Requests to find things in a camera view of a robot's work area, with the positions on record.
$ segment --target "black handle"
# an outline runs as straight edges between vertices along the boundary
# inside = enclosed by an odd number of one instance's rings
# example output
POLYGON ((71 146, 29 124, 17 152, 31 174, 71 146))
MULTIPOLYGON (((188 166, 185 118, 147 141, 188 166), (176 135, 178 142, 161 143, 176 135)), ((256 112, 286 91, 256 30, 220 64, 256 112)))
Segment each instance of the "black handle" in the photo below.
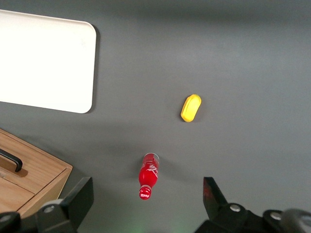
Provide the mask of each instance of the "black handle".
POLYGON ((21 170, 21 167, 23 166, 23 162, 17 158, 16 156, 6 152, 5 150, 0 149, 0 155, 4 156, 5 158, 13 161, 14 163, 16 163, 16 169, 15 172, 18 172, 21 170))

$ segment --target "white board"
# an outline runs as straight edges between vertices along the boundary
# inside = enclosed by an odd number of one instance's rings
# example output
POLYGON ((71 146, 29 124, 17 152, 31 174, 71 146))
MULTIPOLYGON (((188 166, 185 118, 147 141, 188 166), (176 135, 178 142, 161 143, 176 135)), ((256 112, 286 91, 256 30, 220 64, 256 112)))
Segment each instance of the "white board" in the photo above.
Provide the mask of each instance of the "white board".
POLYGON ((0 10, 0 101, 87 112, 95 47, 87 22, 0 10))

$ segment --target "wooden drawer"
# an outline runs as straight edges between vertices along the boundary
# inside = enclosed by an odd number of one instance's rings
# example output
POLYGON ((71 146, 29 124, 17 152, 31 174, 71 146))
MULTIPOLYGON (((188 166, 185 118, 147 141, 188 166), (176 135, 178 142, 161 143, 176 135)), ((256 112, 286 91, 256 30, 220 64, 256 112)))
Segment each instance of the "wooden drawer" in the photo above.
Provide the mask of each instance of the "wooden drawer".
POLYGON ((23 162, 21 171, 0 156, 0 213, 18 211, 22 217, 57 199, 72 166, 0 129, 0 149, 23 162))

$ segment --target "metal bolt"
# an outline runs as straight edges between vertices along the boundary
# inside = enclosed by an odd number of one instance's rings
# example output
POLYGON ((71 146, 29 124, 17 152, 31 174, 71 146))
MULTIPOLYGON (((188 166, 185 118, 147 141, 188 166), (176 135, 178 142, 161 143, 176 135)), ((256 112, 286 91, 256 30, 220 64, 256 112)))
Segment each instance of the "metal bolt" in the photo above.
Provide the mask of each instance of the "metal bolt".
POLYGON ((230 209, 234 212, 240 212, 241 211, 241 208, 238 206, 238 205, 230 205, 230 209))
POLYGON ((49 207, 47 207, 47 208, 45 208, 44 210, 43 210, 43 212, 44 213, 50 213, 50 212, 52 212, 53 210, 54 210, 54 206, 53 205, 51 205, 51 206, 49 206, 49 207))
POLYGON ((311 216, 302 216, 299 223, 305 232, 311 232, 311 216))
POLYGON ((280 221, 281 220, 281 215, 277 212, 271 212, 270 213, 271 218, 280 221))
POLYGON ((10 220, 11 216, 10 215, 5 215, 2 218, 0 218, 0 222, 6 222, 7 220, 10 220))

